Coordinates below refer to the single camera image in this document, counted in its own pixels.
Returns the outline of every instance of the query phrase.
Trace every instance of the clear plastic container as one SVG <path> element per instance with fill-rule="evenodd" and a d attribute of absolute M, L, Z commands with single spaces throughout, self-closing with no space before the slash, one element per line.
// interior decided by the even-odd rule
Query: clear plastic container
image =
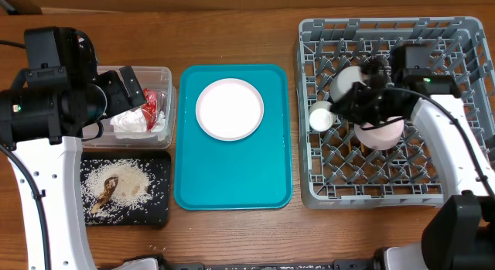
<path fill-rule="evenodd" d="M 118 69 L 121 66 L 98 66 L 98 73 L 115 70 L 121 77 Z M 141 88 L 163 92 L 166 101 L 162 106 L 165 114 L 165 127 L 160 132 L 114 132 L 110 119 L 101 123 L 104 132 L 101 138 L 83 142 L 84 148 L 93 149 L 166 149 L 172 143 L 173 127 L 176 121 L 176 89 L 172 85 L 172 74 L 167 67 L 139 67 L 132 69 L 138 78 Z M 96 124 L 83 128 L 84 138 L 93 138 L 98 133 Z"/>

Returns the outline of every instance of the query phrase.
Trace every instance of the red object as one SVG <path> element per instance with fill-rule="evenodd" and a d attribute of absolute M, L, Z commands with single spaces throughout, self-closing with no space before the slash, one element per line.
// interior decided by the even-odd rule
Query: red object
<path fill-rule="evenodd" d="M 141 106 L 141 111 L 146 119 L 146 130 L 147 132 L 150 132 L 158 119 L 157 107 L 159 95 L 158 92 L 149 90 L 148 88 L 145 88 L 143 93 L 145 94 L 148 102 Z"/>

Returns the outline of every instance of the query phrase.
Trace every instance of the brown food scrap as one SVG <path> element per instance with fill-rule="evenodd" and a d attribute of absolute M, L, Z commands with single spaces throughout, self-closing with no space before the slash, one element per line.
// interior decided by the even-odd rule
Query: brown food scrap
<path fill-rule="evenodd" d="M 136 193 L 139 191 L 139 186 L 135 186 L 134 189 L 132 190 L 132 195 L 134 196 Z"/>
<path fill-rule="evenodd" d="M 93 209 L 91 209 L 91 213 L 95 214 L 100 210 L 100 207 L 104 206 L 111 198 L 111 195 L 114 193 L 115 188 L 117 187 L 118 184 L 118 176 L 113 175 L 112 177 L 109 177 L 108 179 L 105 180 L 104 183 L 104 192 L 100 194 L 98 197 L 98 201 L 96 204 L 93 206 Z"/>

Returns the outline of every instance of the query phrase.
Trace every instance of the crumpled paper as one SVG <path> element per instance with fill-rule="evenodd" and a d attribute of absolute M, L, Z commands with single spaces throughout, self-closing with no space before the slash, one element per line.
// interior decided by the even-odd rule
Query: crumpled paper
<path fill-rule="evenodd" d="M 161 142 L 166 137 L 166 133 L 162 132 L 165 127 L 165 114 L 163 111 L 160 111 L 158 120 L 150 132 L 146 131 L 147 122 L 141 108 L 138 108 L 135 111 L 126 111 L 115 115 L 111 118 L 110 124 L 114 126 L 114 133 L 116 133 L 115 137 L 118 139 L 143 139 L 152 138 L 157 135 L 158 141 Z"/>

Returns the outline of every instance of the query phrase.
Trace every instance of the dish rack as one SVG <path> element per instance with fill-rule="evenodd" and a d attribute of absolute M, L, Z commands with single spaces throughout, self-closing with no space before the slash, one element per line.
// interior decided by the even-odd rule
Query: dish rack
<path fill-rule="evenodd" d="M 295 55 L 301 190 L 307 207 L 443 205 L 442 184 L 411 122 L 405 122 L 400 141 L 387 151 L 361 145 L 353 124 L 344 118 L 327 132 L 309 127 L 309 108 L 328 99 L 329 85 L 343 68 L 371 56 L 387 62 L 390 52 L 406 43 L 426 45 L 431 50 L 430 69 L 454 77 L 469 126 L 486 156 L 491 154 L 485 139 L 495 134 L 489 102 L 495 73 L 478 19 L 305 19 L 299 24 Z"/>

